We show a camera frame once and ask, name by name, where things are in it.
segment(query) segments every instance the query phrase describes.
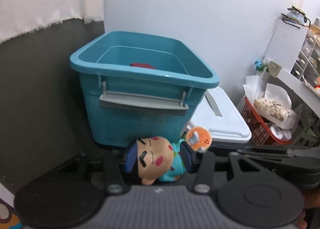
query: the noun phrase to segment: container lid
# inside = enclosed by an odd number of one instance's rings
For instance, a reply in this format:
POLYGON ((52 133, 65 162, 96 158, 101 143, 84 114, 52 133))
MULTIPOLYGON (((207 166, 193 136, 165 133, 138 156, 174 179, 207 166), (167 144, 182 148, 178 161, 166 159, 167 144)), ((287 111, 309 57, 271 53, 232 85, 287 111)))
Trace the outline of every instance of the container lid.
POLYGON ((204 96, 188 128, 200 126, 207 129, 213 141, 247 143, 251 139, 250 129, 225 91, 220 87, 207 91, 215 101, 216 109, 212 107, 210 98, 207 100, 204 96))

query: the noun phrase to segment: red basket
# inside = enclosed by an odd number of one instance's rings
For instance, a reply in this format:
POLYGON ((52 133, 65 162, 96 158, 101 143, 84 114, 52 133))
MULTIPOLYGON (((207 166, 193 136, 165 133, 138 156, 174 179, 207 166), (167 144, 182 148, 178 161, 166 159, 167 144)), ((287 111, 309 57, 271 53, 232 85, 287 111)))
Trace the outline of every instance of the red basket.
POLYGON ((265 121, 261 116, 256 112, 254 107, 248 101, 247 98, 244 99, 245 105, 242 110, 242 117, 245 122, 248 124, 251 133, 253 142, 259 145, 289 145, 292 143, 291 140, 282 140, 277 139, 269 130, 265 121))

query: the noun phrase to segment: red cloth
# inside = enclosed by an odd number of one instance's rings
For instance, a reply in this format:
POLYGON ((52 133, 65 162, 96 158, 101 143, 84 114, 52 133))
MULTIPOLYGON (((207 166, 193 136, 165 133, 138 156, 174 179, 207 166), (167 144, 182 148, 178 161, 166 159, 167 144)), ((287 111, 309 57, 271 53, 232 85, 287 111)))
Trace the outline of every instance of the red cloth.
POLYGON ((150 64, 142 64, 142 63, 132 63, 132 64, 130 64, 130 66, 155 69, 155 68, 154 68, 152 65, 150 65, 150 64))

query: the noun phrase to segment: screw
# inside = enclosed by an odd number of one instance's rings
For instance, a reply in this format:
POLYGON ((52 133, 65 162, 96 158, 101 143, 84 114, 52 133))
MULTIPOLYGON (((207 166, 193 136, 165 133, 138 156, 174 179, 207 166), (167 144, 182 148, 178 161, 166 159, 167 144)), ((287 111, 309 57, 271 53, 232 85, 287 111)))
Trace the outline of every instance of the screw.
POLYGON ((118 184, 112 184, 108 186, 108 191, 112 194, 119 194, 123 191, 123 188, 118 184))
POLYGON ((194 190, 197 193, 205 194, 205 193, 208 193, 210 191, 210 186, 208 186, 206 184, 197 184, 197 185, 195 185, 194 190))

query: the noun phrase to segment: gray plastic handle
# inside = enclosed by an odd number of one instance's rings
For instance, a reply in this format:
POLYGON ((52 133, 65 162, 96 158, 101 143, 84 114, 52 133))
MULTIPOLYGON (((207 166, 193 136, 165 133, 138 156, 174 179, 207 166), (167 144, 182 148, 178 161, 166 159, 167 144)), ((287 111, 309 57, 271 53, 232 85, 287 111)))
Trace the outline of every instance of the gray plastic handle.
POLYGON ((100 105, 108 108, 157 112, 172 115, 185 115, 189 106, 183 105, 186 92, 182 98, 170 99, 150 95, 126 92, 107 91, 106 83, 102 82, 103 94, 100 95, 100 105))

